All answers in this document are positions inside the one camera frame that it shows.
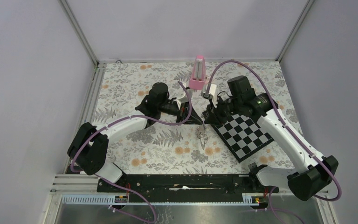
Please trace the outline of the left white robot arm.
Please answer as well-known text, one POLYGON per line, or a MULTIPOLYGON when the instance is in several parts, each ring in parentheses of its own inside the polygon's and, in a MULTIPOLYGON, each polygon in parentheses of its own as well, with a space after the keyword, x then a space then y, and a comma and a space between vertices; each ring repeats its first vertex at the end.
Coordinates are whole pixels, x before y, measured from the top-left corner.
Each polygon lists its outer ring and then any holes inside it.
POLYGON ((170 98, 168 86, 157 82, 140 105, 135 107, 133 114, 100 126, 89 122, 82 124, 67 152, 72 160, 70 170, 105 179, 113 191, 122 191, 126 186, 123 171, 106 160, 109 141, 121 139, 155 123, 202 125, 202 119, 192 107, 189 88, 183 83, 179 85, 185 93, 181 98, 170 98))

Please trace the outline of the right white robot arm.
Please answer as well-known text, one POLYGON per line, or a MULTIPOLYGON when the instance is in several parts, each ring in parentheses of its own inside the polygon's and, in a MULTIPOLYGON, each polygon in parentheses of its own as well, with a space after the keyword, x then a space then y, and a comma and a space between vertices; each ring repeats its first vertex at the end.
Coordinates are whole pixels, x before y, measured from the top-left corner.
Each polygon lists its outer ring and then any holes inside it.
POLYGON ((231 78, 227 84, 231 94, 225 100, 218 95, 216 85, 204 85, 201 95, 210 102, 204 111, 205 123, 222 125, 229 116, 248 117, 272 137, 294 166, 287 169, 260 165, 251 169, 248 183, 251 190, 261 192, 267 186, 284 188, 307 201, 336 181, 337 159, 324 156, 309 144, 267 93, 257 95, 245 76, 231 78))

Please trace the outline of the black white chessboard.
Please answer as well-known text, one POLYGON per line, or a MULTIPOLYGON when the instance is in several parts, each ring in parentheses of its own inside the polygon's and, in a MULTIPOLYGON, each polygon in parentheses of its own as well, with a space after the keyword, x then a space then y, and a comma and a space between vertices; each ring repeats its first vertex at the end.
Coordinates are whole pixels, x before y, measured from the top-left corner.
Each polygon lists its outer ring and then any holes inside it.
POLYGON ((225 124, 212 125, 212 128, 238 162, 244 161, 274 141, 258 124, 243 115, 230 116, 225 124))

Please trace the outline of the pink metronome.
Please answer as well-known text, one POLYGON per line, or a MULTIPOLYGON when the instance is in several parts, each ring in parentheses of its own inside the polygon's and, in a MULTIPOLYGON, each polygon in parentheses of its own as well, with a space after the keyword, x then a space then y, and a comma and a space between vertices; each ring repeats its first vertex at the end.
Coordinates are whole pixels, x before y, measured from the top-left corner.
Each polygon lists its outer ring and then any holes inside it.
POLYGON ((206 81, 206 63, 202 55, 197 55, 193 64, 193 70, 188 86, 193 90, 202 90, 206 81))

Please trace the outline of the floral patterned table mat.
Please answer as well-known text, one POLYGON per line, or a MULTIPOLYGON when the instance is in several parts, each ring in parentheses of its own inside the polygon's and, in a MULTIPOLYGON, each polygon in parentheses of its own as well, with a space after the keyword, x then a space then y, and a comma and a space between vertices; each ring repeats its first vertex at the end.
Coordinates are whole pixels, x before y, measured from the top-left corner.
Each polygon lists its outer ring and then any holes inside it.
MULTIPOLYGON (((103 69, 92 124, 109 124, 134 111, 156 82, 166 83, 171 97, 181 97, 179 82, 187 83, 192 62, 110 63, 103 69)), ((217 73, 213 83, 222 97, 229 93, 227 80, 244 75, 257 94, 269 91, 292 126, 301 131, 281 66, 278 62, 242 64, 206 63, 207 74, 217 73)), ((154 124, 142 131, 109 142, 107 159, 127 174, 245 174, 249 165, 293 168, 293 164, 272 142, 242 162, 238 162, 221 138, 207 125, 205 150, 196 137, 197 125, 154 124)))

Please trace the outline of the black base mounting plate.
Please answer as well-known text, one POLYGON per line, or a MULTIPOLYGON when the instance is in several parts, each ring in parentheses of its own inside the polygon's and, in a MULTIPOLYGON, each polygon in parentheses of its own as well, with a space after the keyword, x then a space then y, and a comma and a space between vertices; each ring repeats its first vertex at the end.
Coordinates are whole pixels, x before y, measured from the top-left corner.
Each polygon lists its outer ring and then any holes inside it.
POLYGON ((124 175, 114 187, 99 180, 98 193, 123 193, 131 203, 244 203, 245 196, 264 198, 278 188, 262 186, 249 175, 124 175))

